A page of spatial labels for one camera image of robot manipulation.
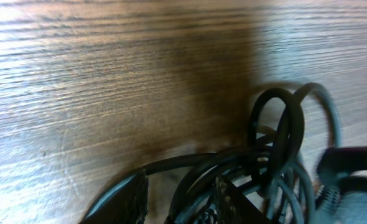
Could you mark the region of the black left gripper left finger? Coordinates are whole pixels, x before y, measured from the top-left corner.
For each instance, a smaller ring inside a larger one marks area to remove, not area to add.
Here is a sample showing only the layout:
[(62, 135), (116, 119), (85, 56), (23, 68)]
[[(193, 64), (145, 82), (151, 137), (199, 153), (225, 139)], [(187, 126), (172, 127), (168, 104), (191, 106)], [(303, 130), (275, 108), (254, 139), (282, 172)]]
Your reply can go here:
[(106, 200), (92, 207), (80, 224), (144, 223), (147, 216), (149, 179), (144, 173), (133, 176)]

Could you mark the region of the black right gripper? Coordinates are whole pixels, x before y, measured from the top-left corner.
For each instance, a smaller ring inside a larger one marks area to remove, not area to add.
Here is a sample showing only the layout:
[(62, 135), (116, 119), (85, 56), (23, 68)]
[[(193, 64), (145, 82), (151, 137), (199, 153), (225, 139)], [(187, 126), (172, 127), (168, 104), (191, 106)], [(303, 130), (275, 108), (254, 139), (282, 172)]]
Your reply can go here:
[(367, 223), (367, 146), (327, 149), (317, 174), (314, 223)]

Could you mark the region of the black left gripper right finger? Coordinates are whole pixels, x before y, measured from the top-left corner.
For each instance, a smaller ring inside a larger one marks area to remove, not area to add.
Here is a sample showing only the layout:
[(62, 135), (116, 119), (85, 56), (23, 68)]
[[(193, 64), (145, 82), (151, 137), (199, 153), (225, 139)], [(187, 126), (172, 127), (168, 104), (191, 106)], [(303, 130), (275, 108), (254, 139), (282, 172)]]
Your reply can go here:
[(230, 180), (218, 176), (213, 197), (205, 206), (199, 223), (268, 224), (271, 221), (258, 210)]

